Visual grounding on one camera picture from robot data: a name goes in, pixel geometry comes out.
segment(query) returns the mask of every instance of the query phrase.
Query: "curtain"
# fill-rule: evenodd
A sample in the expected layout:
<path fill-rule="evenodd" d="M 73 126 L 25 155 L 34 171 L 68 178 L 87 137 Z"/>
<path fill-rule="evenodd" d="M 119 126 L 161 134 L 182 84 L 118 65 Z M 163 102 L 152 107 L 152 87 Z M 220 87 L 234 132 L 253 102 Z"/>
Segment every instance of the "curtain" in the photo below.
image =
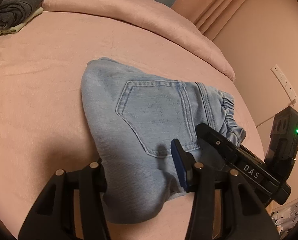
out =
<path fill-rule="evenodd" d="M 245 0 L 176 0 L 172 9 L 213 40 Z"/>

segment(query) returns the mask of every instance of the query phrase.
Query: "light green folded garment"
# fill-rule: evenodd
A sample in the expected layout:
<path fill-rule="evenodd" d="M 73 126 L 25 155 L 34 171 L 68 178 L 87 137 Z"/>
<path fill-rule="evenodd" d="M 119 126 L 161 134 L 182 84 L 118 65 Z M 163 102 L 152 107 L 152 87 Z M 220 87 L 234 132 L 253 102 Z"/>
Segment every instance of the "light green folded garment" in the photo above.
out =
<path fill-rule="evenodd" d="M 11 27 L 7 30 L 0 30 L 0 35 L 1 34 L 7 34 L 7 33 L 17 33 L 20 31 L 32 18 L 36 17 L 37 15 L 41 14 L 43 12 L 43 8 L 40 7 L 36 11 L 34 11 L 31 15 L 29 15 L 22 23 Z"/>

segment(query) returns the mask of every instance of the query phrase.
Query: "electrical socket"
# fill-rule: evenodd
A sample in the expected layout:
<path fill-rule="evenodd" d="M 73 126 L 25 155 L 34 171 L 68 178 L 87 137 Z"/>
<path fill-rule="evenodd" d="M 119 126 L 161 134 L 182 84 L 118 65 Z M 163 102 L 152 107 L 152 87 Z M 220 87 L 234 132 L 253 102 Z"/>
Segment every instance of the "electrical socket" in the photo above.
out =
<path fill-rule="evenodd" d="M 279 80 L 280 84 L 284 88 L 285 92 L 287 93 L 288 97 L 290 98 L 291 102 L 295 100 L 298 103 L 298 97 L 290 84 L 290 82 L 287 80 L 286 76 L 283 74 L 283 72 L 280 70 L 278 65 L 275 65 L 273 68 L 271 68 L 273 74 L 276 76 L 276 78 Z"/>

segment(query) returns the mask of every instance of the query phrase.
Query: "denim fabric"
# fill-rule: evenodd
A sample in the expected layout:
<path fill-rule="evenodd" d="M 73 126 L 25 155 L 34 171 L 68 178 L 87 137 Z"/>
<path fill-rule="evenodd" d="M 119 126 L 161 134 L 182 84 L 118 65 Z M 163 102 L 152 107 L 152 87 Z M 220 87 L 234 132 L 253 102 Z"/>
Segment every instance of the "denim fabric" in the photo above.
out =
<path fill-rule="evenodd" d="M 170 143 L 221 169 L 223 159 L 195 126 L 206 123 L 237 146 L 245 131 L 233 119 L 231 95 L 202 83 L 146 74 L 108 58 L 88 63 L 81 83 L 90 131 L 103 160 L 107 220 L 138 223 L 161 210 L 169 199 L 184 195 L 172 161 Z"/>

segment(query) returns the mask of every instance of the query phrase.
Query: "metal screw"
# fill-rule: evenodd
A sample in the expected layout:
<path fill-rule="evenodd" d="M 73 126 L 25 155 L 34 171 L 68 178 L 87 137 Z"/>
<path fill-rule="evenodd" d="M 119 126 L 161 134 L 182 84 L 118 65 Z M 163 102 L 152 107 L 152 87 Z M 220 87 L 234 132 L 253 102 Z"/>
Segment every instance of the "metal screw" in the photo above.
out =
<path fill-rule="evenodd" d="M 61 176 L 62 174 L 64 174 L 64 172 L 65 171 L 63 169 L 56 170 L 56 175 Z"/>
<path fill-rule="evenodd" d="M 89 167 L 92 168 L 92 169 L 95 169 L 98 166 L 99 166 L 99 163 L 97 163 L 97 162 L 92 162 L 92 163 L 89 164 Z"/>
<path fill-rule="evenodd" d="M 202 169 L 204 167 L 203 163 L 195 163 L 194 166 L 197 168 L 197 169 Z"/>
<path fill-rule="evenodd" d="M 232 176 L 238 176 L 239 175 L 239 172 L 237 170 L 235 170 L 235 169 L 232 169 L 232 170 L 230 170 L 230 174 Z"/>

